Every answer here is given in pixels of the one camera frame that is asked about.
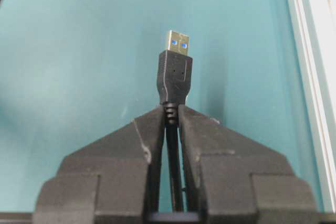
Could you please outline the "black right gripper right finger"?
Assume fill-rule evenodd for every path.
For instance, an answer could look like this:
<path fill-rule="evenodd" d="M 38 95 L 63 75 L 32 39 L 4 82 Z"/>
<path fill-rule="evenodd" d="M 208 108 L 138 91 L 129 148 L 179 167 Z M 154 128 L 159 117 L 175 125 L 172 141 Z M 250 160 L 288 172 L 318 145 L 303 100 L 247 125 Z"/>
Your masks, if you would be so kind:
<path fill-rule="evenodd" d="M 184 105 L 179 123 L 187 208 L 204 223 L 318 223 L 284 155 Z"/>

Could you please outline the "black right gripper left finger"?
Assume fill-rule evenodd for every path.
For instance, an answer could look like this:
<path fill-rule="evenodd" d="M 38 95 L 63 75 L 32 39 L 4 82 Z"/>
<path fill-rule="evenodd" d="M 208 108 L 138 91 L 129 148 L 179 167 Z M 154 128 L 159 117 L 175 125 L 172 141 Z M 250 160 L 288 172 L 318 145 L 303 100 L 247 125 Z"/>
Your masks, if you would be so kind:
<path fill-rule="evenodd" d="M 66 156 L 39 193 L 34 223 L 144 223 L 159 209 L 162 106 Z"/>

